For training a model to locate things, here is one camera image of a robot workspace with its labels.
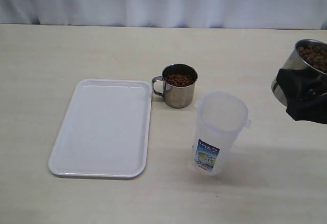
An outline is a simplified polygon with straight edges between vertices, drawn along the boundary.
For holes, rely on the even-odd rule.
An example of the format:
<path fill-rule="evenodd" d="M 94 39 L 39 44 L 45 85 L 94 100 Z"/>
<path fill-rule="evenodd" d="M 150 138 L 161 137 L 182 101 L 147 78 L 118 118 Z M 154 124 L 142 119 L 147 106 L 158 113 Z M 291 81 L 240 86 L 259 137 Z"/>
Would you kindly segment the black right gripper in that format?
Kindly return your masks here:
<path fill-rule="evenodd" d="M 290 117 L 326 124 L 326 74 L 312 68 L 280 69 L 276 82 L 286 98 L 286 113 Z"/>

